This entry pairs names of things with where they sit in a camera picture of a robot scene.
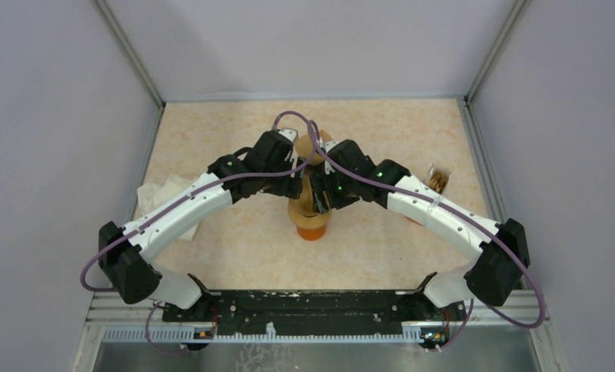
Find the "brown paper coffee filter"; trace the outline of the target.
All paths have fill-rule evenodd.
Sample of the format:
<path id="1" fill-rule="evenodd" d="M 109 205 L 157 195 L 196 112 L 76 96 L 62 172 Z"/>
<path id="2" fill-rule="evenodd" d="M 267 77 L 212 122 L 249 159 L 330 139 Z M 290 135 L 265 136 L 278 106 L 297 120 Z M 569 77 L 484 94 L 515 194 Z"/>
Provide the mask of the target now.
<path id="1" fill-rule="evenodd" d="M 324 143 L 333 140 L 332 136 L 322 129 L 320 130 L 320 138 L 323 140 Z M 309 158 L 313 150 L 313 143 L 311 142 L 310 136 L 308 134 L 301 136 L 294 144 L 294 148 L 296 154 L 299 157 L 303 157 L 305 159 Z M 319 153 L 315 153 L 314 156 L 307 163 L 311 166 L 318 166 L 324 162 L 324 157 Z"/>

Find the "orange glass flask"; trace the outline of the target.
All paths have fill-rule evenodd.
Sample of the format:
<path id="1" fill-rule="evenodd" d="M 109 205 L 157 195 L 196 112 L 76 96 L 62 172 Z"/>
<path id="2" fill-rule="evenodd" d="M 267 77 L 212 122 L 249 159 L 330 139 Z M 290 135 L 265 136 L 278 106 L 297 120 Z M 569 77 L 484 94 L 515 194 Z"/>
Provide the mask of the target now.
<path id="1" fill-rule="evenodd" d="M 327 226 L 323 225 L 315 229 L 305 229 L 300 226 L 296 227 L 297 234 L 300 238 L 307 241 L 316 241 L 324 236 L 327 232 Z"/>

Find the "coffee filter box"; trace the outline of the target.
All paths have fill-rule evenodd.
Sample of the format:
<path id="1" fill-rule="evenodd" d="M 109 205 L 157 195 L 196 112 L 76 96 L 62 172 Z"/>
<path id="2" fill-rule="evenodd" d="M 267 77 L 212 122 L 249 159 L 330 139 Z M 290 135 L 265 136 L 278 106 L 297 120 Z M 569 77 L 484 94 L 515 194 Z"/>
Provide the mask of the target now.
<path id="1" fill-rule="evenodd" d="M 439 194 L 436 201 L 443 198 L 444 191 L 449 183 L 451 171 L 442 165 L 432 164 L 426 176 L 421 179 L 424 188 Z"/>

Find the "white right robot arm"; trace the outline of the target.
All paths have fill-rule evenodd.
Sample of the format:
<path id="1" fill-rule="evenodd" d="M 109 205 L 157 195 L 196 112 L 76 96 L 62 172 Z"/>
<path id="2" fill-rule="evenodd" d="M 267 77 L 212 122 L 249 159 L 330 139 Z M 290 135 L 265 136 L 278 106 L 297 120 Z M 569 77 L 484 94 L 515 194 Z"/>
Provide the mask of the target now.
<path id="1" fill-rule="evenodd" d="M 314 206 L 322 212 L 359 200 L 374 202 L 403 215 L 444 238 L 467 264 L 427 279 L 415 308 L 436 319 L 454 302 L 477 298 L 499 307 L 522 278 L 530 257 L 524 227 L 514 219 L 497 222 L 449 201 L 421 182 L 406 167 L 385 159 L 375 164 L 350 139 L 328 141 L 323 170 L 311 177 Z"/>

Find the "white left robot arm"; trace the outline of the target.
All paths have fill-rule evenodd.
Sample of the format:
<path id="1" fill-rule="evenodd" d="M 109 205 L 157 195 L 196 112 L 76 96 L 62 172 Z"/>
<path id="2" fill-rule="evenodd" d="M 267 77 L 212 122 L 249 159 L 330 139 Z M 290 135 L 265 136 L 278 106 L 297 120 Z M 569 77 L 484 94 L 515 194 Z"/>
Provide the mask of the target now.
<path id="1" fill-rule="evenodd" d="M 194 321 L 211 311 L 208 290 L 192 274 L 155 265 L 156 258 L 203 219 L 258 192 L 295 198 L 303 159 L 294 154 L 295 129 L 264 132 L 251 148 L 219 157 L 186 190 L 159 208 L 98 232 L 97 263 L 112 290 L 128 305 L 154 300 L 175 305 Z"/>

